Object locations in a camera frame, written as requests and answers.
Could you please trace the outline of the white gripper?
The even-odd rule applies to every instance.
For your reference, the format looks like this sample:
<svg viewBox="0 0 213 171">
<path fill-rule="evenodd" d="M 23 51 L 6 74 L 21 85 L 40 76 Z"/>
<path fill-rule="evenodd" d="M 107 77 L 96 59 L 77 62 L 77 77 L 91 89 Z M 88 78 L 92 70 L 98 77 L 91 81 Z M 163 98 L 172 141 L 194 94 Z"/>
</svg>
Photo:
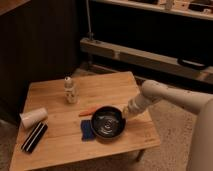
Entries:
<svg viewBox="0 0 213 171">
<path fill-rule="evenodd" d="M 126 106 L 122 109 L 122 117 L 130 119 L 135 117 L 141 112 L 141 107 L 138 105 L 136 100 L 130 100 Z"/>
</svg>

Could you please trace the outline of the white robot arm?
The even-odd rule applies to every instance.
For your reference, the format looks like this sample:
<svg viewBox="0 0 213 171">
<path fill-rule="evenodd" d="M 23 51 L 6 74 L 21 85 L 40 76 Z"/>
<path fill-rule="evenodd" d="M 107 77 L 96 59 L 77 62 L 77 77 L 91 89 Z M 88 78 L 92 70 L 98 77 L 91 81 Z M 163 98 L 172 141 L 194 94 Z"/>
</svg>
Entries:
<svg viewBox="0 0 213 171">
<path fill-rule="evenodd" d="M 122 115 L 128 120 L 136 118 L 161 101 L 195 116 L 186 171 L 213 171 L 213 93 L 146 80 L 123 107 Z"/>
</svg>

